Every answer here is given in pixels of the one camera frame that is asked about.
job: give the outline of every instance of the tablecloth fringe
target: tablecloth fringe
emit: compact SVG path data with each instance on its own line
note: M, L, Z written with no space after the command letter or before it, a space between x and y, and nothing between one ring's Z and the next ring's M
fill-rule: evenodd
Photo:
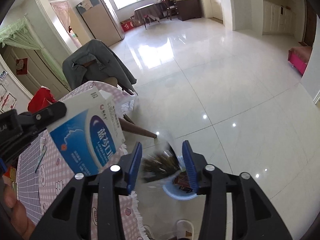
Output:
M139 232L141 237L143 238L143 240L150 240L149 237L147 236L147 234L145 233L145 228L143 226L142 223L142 216L140 215L140 212L138 211L138 198L137 198L137 194L135 191L131 192L131 198L132 198L132 208L133 208L133 212L136 216L137 222L138 222L138 228L139 228Z

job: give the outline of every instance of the white box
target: white box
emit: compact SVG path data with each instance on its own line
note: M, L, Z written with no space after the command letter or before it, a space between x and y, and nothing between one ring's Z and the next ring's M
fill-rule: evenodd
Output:
M96 87L66 99L64 118L47 127L74 173L98 174L124 143L113 96Z

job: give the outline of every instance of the poster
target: poster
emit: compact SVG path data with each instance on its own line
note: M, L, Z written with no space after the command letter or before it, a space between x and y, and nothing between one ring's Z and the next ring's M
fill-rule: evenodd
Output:
M6 96L4 96L3 100L1 101L1 111L7 112L9 110L14 109L15 105L17 103L17 99L11 94L7 93Z
M2 102L2 99L7 94L7 92L7 89L2 84L0 84L0 102Z
M2 71L2 73L0 74L0 80L2 81L6 77L7 74L8 73L6 71Z
M16 60L16 72L17 75L28 74L28 58L21 58Z

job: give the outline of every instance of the chair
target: chair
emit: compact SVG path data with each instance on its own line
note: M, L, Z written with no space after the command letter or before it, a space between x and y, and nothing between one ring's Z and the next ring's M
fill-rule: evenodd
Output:
M173 9L175 10L176 8L174 5L170 6L169 0L161 0L161 1L164 3L164 5L167 9L167 19L169 18L169 13L170 13L170 21L171 21L172 20L172 10Z

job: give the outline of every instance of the slipper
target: slipper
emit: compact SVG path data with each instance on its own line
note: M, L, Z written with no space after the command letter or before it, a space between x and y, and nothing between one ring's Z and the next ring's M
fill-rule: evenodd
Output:
M177 222L177 240L193 240L195 229L189 220L179 220Z

